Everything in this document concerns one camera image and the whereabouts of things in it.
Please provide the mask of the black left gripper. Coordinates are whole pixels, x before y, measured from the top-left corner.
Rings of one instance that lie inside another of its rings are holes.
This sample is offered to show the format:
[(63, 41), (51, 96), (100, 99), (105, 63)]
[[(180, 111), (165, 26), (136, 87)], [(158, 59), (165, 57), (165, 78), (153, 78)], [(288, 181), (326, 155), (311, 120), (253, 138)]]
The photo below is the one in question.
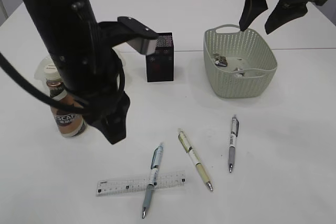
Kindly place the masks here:
[(85, 22), (81, 42), (62, 64), (67, 90), (82, 106), (85, 121), (114, 145), (126, 138), (130, 98), (125, 93), (125, 73), (112, 46), (109, 28), (116, 22)]

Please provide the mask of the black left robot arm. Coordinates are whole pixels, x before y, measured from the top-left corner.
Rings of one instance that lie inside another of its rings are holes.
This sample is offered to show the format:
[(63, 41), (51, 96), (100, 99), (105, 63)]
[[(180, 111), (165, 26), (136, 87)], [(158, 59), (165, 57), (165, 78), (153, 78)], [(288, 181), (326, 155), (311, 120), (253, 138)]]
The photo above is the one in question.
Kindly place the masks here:
[(26, 92), (58, 109), (81, 114), (115, 144), (126, 137), (130, 99), (122, 61), (102, 39), (89, 0), (23, 0), (76, 105), (63, 105), (30, 84), (1, 57), (1, 68)]

